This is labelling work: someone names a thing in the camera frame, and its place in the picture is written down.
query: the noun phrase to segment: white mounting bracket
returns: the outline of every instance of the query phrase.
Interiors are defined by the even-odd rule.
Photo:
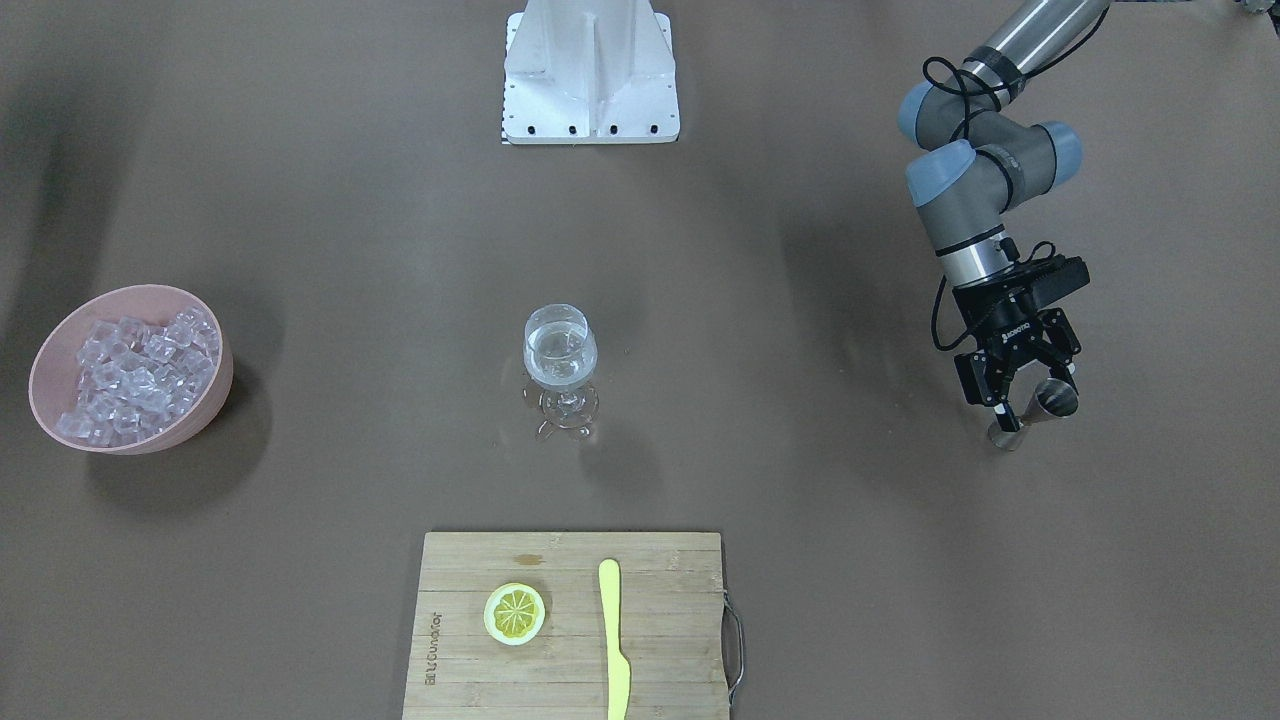
[[[503,142],[675,141],[671,49],[671,19],[649,0],[529,0],[507,19]]]

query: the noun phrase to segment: knife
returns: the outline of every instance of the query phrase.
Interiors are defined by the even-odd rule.
[[[618,644],[622,570],[612,557],[600,562],[600,607],[604,610],[604,652],[609,661],[609,720],[625,720],[631,700],[631,664]]]

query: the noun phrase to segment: glass base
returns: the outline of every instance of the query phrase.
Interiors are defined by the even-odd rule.
[[[538,405],[548,423],[568,430],[586,427],[600,409],[600,398],[591,383],[586,383],[572,392],[545,389]]]

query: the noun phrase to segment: blue joint cap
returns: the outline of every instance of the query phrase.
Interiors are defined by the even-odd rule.
[[[1050,190],[1062,184],[1080,172],[1080,163],[1084,161],[1084,145],[1080,136],[1075,135],[1071,126],[1050,120],[1039,124],[1048,133],[1053,142],[1053,155],[1057,156],[1057,168],[1053,170],[1053,184]]]
[[[928,205],[955,184],[977,158],[978,154],[968,140],[957,140],[913,160],[906,167],[906,188],[911,191],[911,202],[916,208]]]
[[[920,117],[920,106],[924,105],[924,96],[933,90],[933,86],[928,81],[913,87],[908,91],[906,97],[902,99],[902,105],[897,109],[897,129],[902,131],[902,135],[908,140],[919,147],[920,141],[915,137],[915,122]]]

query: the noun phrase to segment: glass of water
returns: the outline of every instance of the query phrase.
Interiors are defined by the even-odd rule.
[[[543,388],[539,401],[558,428],[582,428],[599,407],[588,382],[595,372],[595,336],[572,305],[539,307],[525,323],[525,369]]]

